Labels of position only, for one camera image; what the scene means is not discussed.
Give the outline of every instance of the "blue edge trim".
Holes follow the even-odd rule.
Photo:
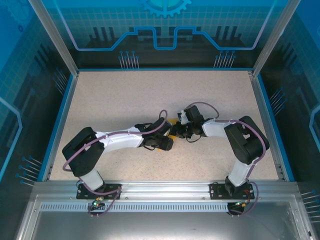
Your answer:
[[[69,92],[70,92],[70,88],[71,88],[71,85],[72,85],[74,80],[75,80],[75,78],[71,74],[70,77],[69,77],[69,81],[68,81],[68,84],[66,86],[63,98],[62,98],[62,102],[61,102],[61,105],[60,105],[60,108],[59,108],[58,115],[56,116],[56,119],[55,119],[55,123],[54,123],[54,126],[53,126],[52,134],[51,134],[51,137],[50,137],[50,140],[49,140],[49,143],[48,143],[48,147],[46,149],[46,152],[45,152],[45,155],[44,155],[44,158],[43,158],[43,162],[42,162],[41,169],[40,169],[40,172],[39,172],[39,175],[38,175],[38,179],[37,179],[38,182],[41,182],[43,177],[44,177],[44,175],[45,175],[46,167],[47,167],[47,164],[49,162],[49,156],[50,156],[52,147],[54,145],[54,141],[55,141],[55,138],[56,138],[58,127],[60,125],[62,113],[64,112],[64,109],[65,109],[65,106],[66,106],[66,101],[67,101],[67,98],[68,98],[68,95],[69,95]]]
[[[288,160],[288,156],[287,156],[287,153],[285,151],[285,146],[284,146],[284,143],[282,142],[282,139],[281,139],[281,136],[280,136],[280,132],[279,132],[279,129],[278,129],[278,125],[276,123],[275,116],[274,116],[274,114],[272,112],[272,108],[271,108],[271,105],[270,105],[270,102],[269,102],[267,91],[266,91],[265,85],[264,85],[264,83],[262,81],[260,73],[258,74],[258,81],[259,81],[259,84],[260,84],[260,87],[261,87],[261,90],[262,90],[263,98],[264,98],[264,101],[266,103],[266,107],[267,107],[270,119],[271,119],[271,124],[272,124],[272,127],[273,127],[274,132],[275,132],[275,137],[276,137],[276,140],[278,142],[278,146],[279,146],[282,158],[283,158],[283,163],[284,163],[284,167],[285,167],[285,169],[283,169],[283,170],[286,171],[286,174],[288,176],[288,180],[290,182],[294,182],[295,178],[294,178],[294,175],[292,173],[292,170],[291,170],[291,167],[290,167],[290,163],[289,163],[289,160]]]
[[[99,68],[99,69],[82,68],[82,69],[80,69],[80,71],[82,71],[82,72],[132,71],[132,70],[133,69],[125,70],[125,69],[111,69],[111,68]],[[217,68],[208,67],[208,68],[143,68],[143,69],[135,69],[135,71],[177,71],[177,70],[178,71],[186,71],[186,70],[189,70],[189,71],[190,70],[251,71],[252,68],[221,68],[221,69],[218,68],[217,69]],[[264,83],[262,81],[262,78],[261,78],[260,74],[258,75],[257,78],[258,78],[258,82],[259,82],[261,90],[262,90],[264,101],[266,103],[268,114],[269,114],[270,119],[271,119],[271,124],[272,124],[272,127],[273,127],[274,132],[275,132],[275,137],[276,137],[276,140],[277,140],[279,148],[280,148],[280,153],[281,153],[282,158],[283,158],[283,163],[284,163],[285,171],[286,171],[287,176],[288,176],[288,180],[290,182],[294,182],[295,178],[294,178],[294,175],[292,173],[292,170],[291,170],[291,167],[290,167],[290,164],[289,164],[289,160],[288,160],[288,157],[287,157],[287,154],[286,154],[286,151],[285,151],[285,147],[284,147],[284,144],[283,144],[281,136],[280,136],[280,132],[279,132],[279,129],[278,129],[278,126],[277,126],[277,123],[276,123],[275,116],[274,116],[274,114],[272,112],[272,109],[271,109],[271,105],[270,105],[270,102],[269,102],[269,99],[268,99],[268,95],[267,95],[267,91],[266,91],[265,85],[264,85]],[[43,179],[43,177],[44,177],[44,174],[45,174],[45,171],[46,171],[46,166],[47,166],[48,161],[49,161],[49,156],[50,156],[50,153],[51,153],[51,150],[52,150],[52,147],[53,147],[53,143],[54,143],[54,140],[55,140],[55,137],[56,137],[56,134],[57,134],[58,126],[60,124],[62,113],[64,111],[64,108],[65,108],[65,105],[66,105],[66,101],[67,101],[67,97],[69,95],[69,91],[70,91],[70,88],[71,88],[71,85],[72,85],[73,81],[74,81],[74,77],[71,75],[70,78],[69,78],[69,81],[68,81],[68,85],[67,85],[66,90],[65,90],[65,94],[64,94],[62,102],[61,102],[61,106],[60,106],[58,115],[57,115],[56,120],[55,120],[55,124],[54,124],[53,130],[52,130],[52,134],[51,134],[51,137],[50,137],[50,141],[49,141],[47,150],[45,152],[45,156],[44,156],[44,159],[43,159],[42,167],[41,167],[38,179],[37,179],[38,181],[41,181]]]

